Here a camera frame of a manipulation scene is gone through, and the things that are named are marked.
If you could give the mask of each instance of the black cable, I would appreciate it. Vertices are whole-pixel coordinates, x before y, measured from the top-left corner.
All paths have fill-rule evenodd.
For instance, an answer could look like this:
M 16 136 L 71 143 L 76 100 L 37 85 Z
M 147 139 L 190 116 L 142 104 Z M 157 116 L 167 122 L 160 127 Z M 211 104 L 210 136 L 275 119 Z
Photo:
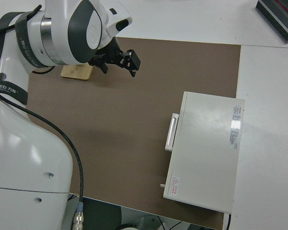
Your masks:
M 178 222 L 177 224 L 175 224 L 172 228 L 170 228 L 169 230 L 172 230 L 174 227 L 176 227 L 177 225 L 179 225 L 180 223 L 182 223 L 182 221 Z
M 226 230 L 229 230 L 230 220 L 231 220 L 231 214 L 230 214 L 229 217 L 228 217 L 228 223 L 227 223 Z
M 68 138 L 68 136 L 66 136 L 66 134 L 59 128 L 57 127 L 55 124 L 51 123 L 50 121 L 48 121 L 47 119 L 43 118 L 42 116 L 26 109 L 26 108 L 23 108 L 17 104 L 15 104 L 14 102 L 11 102 L 9 101 L 8 99 L 6 99 L 5 97 L 1 96 L 0 95 L 0 100 L 1 101 L 4 101 L 5 103 L 21 110 L 21 111 L 24 111 L 26 112 L 27 114 L 30 114 L 34 117 L 36 117 L 37 119 L 45 122 L 46 124 L 48 124 L 49 126 L 51 126 L 52 128 L 54 128 L 58 133 L 60 133 L 62 135 L 62 137 L 64 137 L 64 139 L 68 142 L 68 144 L 70 145 L 70 147 L 72 148 L 75 156 L 76 156 L 76 159 L 77 159 L 77 162 L 78 162 L 78 166 L 79 166 L 79 173 L 80 173 L 80 196 L 79 196 L 79 202 L 82 202 L 83 201 L 83 190 L 84 190 L 84 179 L 83 179 L 83 169 L 82 169 L 82 164 L 81 164 L 81 160 L 80 160 L 80 156 L 78 154 L 78 151 L 76 149 L 76 147 L 74 146 L 74 144 L 72 143 L 72 141 Z
M 31 13 L 28 14 L 28 17 L 27 17 L 27 20 L 29 21 L 31 18 L 34 17 L 34 15 L 37 14 L 37 12 L 42 8 L 42 5 L 38 5 Z M 0 29 L 0 34 L 8 31 L 8 30 L 11 30 L 11 29 L 14 29 L 15 28 L 15 24 L 13 25 L 10 25 L 8 27 L 5 27 L 5 28 L 2 28 Z
M 160 221 L 160 223 L 161 223 L 161 225 L 162 225 L 162 227 L 163 227 L 163 230 L 165 230 L 164 225 L 163 225 L 163 223 L 162 223 L 162 221 L 161 221 L 161 219 L 160 219 L 159 216 L 158 216 L 158 219 L 159 219 L 159 221 Z
M 67 199 L 67 201 L 70 201 L 70 200 L 72 200 L 72 199 L 74 199 L 74 198 L 76 198 L 77 196 L 75 195 L 75 194 L 72 194 L 71 195 L 71 197 L 69 197 L 68 199 Z
M 50 69 L 48 69 L 48 70 L 46 70 L 44 72 L 32 71 L 32 73 L 35 73 L 35 74 L 46 74 L 46 73 L 51 72 L 54 68 L 55 68 L 55 66 L 51 67 Z

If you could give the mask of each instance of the screw hole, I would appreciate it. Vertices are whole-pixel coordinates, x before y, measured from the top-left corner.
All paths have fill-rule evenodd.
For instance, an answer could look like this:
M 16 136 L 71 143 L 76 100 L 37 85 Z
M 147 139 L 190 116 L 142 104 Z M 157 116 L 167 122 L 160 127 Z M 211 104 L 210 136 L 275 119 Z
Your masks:
M 40 202 L 42 202 L 42 199 L 41 198 L 35 198 L 33 201 L 35 203 L 39 204 Z
M 46 172 L 43 174 L 44 177 L 46 177 L 47 179 L 52 179 L 54 177 L 54 174 L 53 173 L 49 173 L 49 172 Z

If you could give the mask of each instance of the warning label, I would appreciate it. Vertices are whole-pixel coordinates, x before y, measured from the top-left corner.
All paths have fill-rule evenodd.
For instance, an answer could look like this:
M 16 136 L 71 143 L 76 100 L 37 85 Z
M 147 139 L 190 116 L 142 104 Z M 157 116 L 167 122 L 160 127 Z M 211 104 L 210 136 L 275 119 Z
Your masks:
M 170 195 L 177 196 L 178 193 L 178 187 L 179 187 L 179 177 L 173 176 L 172 178 L 172 186 L 171 186 L 171 191 Z

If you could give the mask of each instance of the wooden block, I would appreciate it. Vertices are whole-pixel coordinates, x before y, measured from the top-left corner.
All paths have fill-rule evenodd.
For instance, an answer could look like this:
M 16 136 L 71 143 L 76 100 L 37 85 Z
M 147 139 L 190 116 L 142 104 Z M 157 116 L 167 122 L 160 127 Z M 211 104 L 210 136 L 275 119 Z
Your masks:
M 92 70 L 93 66 L 90 66 L 88 63 L 82 65 L 64 66 L 61 76 L 64 78 L 87 81 L 91 77 Z

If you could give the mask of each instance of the black strap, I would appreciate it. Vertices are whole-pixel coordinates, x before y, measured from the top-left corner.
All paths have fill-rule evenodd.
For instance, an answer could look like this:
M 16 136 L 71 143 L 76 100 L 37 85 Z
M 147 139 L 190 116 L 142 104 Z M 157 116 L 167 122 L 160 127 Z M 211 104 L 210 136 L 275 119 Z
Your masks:
M 15 85 L 14 83 L 6 80 L 0 80 L 0 92 L 11 96 L 22 104 L 27 105 L 28 92 L 20 88 L 18 85 Z
M 23 12 L 10 12 L 2 16 L 2 18 L 0 19 L 0 29 L 8 27 L 13 18 L 21 13 Z M 4 39 L 5 33 L 0 34 L 0 59 L 3 51 Z
M 15 23 L 15 31 L 17 35 L 17 43 L 20 48 L 20 51 L 22 52 L 23 56 L 27 61 L 36 68 L 44 68 L 47 66 L 44 66 L 42 63 L 40 63 L 37 58 L 35 57 L 33 50 L 30 46 L 29 41 L 29 35 L 28 35 L 28 27 L 27 27 L 27 21 L 28 16 L 32 12 L 26 12 L 23 13 L 16 21 Z

